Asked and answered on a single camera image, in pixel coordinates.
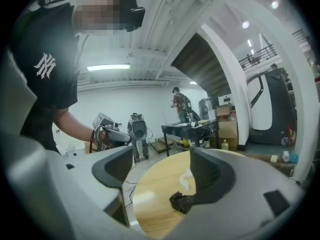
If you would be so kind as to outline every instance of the person in background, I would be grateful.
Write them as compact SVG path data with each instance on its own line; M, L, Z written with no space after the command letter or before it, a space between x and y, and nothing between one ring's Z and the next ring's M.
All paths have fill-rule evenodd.
M187 120L187 112L182 109L182 103L183 103L183 94L180 93L179 87L174 87L172 93L173 95L173 104L171 105L171 108L176 108L176 111L178 112L178 116L181 123L186 123Z
M38 141L47 150L58 152L53 122L64 133L81 141L90 142L93 132L69 112L69 107L78 101L79 34L133 31L137 26L128 30L127 21L134 21L138 13L142 24L144 8L138 7L136 0L86 0L77 6L70 5L68 0L33 2L37 8L28 7L20 15L8 40L15 64L37 96L21 135ZM99 140L106 140L103 131Z
M131 136L132 138L132 154L133 154L133 159L134 159L134 163L138 163L140 162L140 154L138 152L138 148L137 148L137 139L135 138L133 131L132 131L132 125L131 125L131 121L129 120L128 122L128 126L127 126L127 133ZM141 140L142 143L142 153L143 156L145 157L145 159L149 159L149 149L148 149L148 144L147 144L147 140Z

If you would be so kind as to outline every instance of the wooden tabletop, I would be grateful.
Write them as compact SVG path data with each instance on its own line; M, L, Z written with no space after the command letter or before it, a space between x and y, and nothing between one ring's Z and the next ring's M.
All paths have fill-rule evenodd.
M189 183L189 191L180 183L180 176L188 168L190 152L185 151L159 161L139 180L133 195L133 211L147 236L161 239L184 218L181 212L171 207L169 198L177 191L183 195L196 193L193 176L184 178Z

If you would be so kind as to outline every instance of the bottle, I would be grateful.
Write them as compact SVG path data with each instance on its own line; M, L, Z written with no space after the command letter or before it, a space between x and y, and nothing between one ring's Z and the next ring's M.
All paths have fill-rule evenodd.
M229 144L226 140L223 140L223 143L221 144L222 150L229 150Z

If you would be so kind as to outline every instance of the black cloth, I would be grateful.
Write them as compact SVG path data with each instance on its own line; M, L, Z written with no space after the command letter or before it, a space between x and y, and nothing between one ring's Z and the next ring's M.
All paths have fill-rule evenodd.
M65 3L25 13L17 20L8 43L28 87L37 96L21 134L53 151L57 151L52 132L55 111L78 101L73 9Z

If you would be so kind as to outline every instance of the ceiling light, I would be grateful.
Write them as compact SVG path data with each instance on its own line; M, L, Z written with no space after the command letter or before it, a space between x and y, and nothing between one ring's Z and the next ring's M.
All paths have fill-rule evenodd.
M246 29L247 27L249 27L249 22L248 21L245 21L243 24L242 24L242 27L244 29Z
M278 1L273 1L272 4L271 4L272 9L277 9L278 6L279 6Z
M113 65L98 65L98 66L87 66L89 71L96 70L129 70L129 64L113 64Z

